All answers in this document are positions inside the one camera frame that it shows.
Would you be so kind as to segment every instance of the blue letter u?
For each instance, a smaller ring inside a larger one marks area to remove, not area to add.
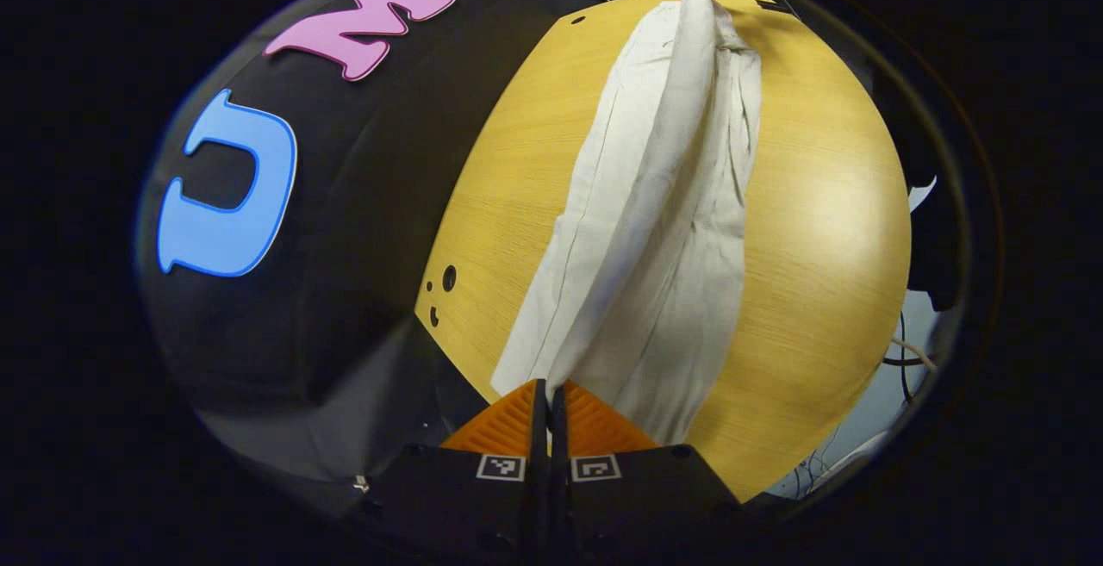
[[[283,221],[295,183],[295,132],[278,116],[229,103],[227,89],[203,109],[184,153],[194,153],[204,141],[251,152],[253,185],[236,209],[216,209],[184,197],[183,180],[173,179],[161,204],[157,256],[164,273],[181,265],[214,276],[243,276],[265,257]]]

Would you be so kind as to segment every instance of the pink letter m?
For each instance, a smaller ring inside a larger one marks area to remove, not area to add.
[[[296,23],[276,36],[265,47],[270,56],[280,50],[299,50],[344,66],[344,78],[356,82],[367,76],[386,57],[389,46],[385,41],[357,43],[351,33],[386,33],[403,35],[406,23],[395,13],[393,6],[409,12],[410,21],[425,21],[452,6],[456,0],[356,0],[354,11],[319,13]]]

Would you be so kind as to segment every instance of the wooden table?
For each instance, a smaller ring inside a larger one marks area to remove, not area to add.
[[[678,0],[617,0],[559,20],[502,94],[453,190],[416,311],[490,402],[606,78],[661,1]],[[865,391],[903,301],[911,228],[892,141],[849,68],[789,13],[719,1],[762,56],[763,103],[743,303],[687,441],[748,500],[818,446]],[[446,292],[449,265],[456,286]]]

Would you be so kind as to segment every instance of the orange object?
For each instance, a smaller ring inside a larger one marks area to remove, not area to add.
[[[568,456],[634,452],[658,447],[658,444],[595,394],[570,381],[563,387],[567,407]]]
[[[527,457],[533,442],[535,394],[536,380],[513,389],[471,418],[471,421],[453,432],[440,447],[484,455]]]

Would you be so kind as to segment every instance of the white towel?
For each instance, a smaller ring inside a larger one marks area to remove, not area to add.
[[[681,442],[727,357],[743,286],[758,54],[713,0],[664,2],[617,58],[564,214],[491,385],[571,378]]]

